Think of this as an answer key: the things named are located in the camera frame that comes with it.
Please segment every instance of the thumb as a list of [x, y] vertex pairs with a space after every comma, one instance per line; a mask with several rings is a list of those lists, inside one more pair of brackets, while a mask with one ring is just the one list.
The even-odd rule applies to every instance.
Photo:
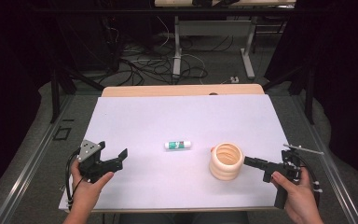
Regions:
[[110, 179], [112, 179], [113, 175], [114, 175], [113, 172], [106, 173], [97, 182], [95, 182], [94, 185], [98, 186], [99, 189], [103, 189], [106, 183], [109, 182]]
[[287, 192], [290, 193], [295, 190], [296, 185], [289, 181], [286, 177], [284, 177], [284, 175], [281, 175], [281, 173], [279, 173], [278, 171], [275, 171], [272, 174], [272, 178], [277, 184], [281, 185], [284, 189], [286, 189]]

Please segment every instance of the wrist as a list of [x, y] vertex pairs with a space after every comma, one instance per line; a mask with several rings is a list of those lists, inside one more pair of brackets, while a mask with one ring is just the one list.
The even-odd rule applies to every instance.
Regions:
[[322, 218], [319, 216], [319, 214], [317, 216], [305, 219], [302, 223], [303, 224], [324, 224], [324, 222], [322, 221]]
[[78, 211], [77, 209], [72, 209], [71, 212], [66, 217], [66, 220], [63, 222], [64, 224], [82, 224], [87, 223], [87, 219], [89, 218], [90, 213], [85, 213]]

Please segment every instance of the human hand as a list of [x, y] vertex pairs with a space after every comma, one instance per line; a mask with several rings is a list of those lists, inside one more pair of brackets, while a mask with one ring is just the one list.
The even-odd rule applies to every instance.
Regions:
[[301, 167], [301, 179], [298, 185], [289, 181], [279, 172], [272, 174], [272, 183], [276, 187], [281, 185], [287, 190], [287, 201], [284, 209], [295, 223], [323, 223], [313, 197], [307, 169]]
[[113, 172], [108, 172], [92, 184], [81, 176], [78, 167], [79, 162], [75, 160], [71, 166], [72, 189], [75, 191], [74, 203], [64, 223], [86, 223], [91, 210], [98, 202], [103, 187], [114, 175]]

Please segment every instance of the glue stick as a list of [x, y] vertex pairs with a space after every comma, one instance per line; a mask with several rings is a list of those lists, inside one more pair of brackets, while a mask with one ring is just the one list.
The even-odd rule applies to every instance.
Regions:
[[167, 149], [180, 149], [191, 147], [190, 141], [178, 141], [178, 142], [167, 142], [165, 143], [165, 148]]

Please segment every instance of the silver metal bracket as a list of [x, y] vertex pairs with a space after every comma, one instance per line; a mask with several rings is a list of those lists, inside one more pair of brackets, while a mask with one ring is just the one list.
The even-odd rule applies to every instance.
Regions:
[[83, 140], [80, 146], [80, 153], [77, 157], [79, 162], [85, 161], [88, 157], [92, 156], [95, 152], [101, 149], [101, 146], [89, 140]]

